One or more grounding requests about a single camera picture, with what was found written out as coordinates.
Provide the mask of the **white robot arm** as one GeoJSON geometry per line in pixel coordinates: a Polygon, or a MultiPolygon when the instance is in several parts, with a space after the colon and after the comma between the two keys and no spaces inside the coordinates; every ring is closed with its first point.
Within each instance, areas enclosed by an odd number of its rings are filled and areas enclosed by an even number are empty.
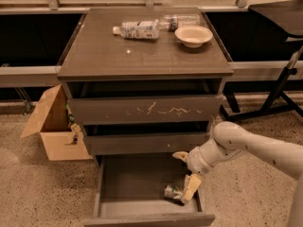
{"type": "Polygon", "coordinates": [[[223,121],[211,131],[208,141],[190,152],[172,154],[187,164],[181,203],[187,203],[202,183],[202,175],[218,163],[231,160],[243,150],[297,180],[288,227],[303,227],[303,147],[298,144],[254,134],[241,126],[223,121]]]}

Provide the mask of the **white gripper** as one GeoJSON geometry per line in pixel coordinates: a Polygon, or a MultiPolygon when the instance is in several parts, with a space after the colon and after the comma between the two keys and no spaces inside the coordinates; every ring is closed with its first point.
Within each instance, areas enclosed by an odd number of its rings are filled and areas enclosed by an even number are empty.
{"type": "Polygon", "coordinates": [[[172,157],[187,163],[187,168],[192,172],[186,175],[182,203],[189,202],[201,185],[202,178],[198,174],[206,174],[212,170],[218,160],[218,154],[212,147],[196,147],[189,153],[177,151],[172,157]]]}

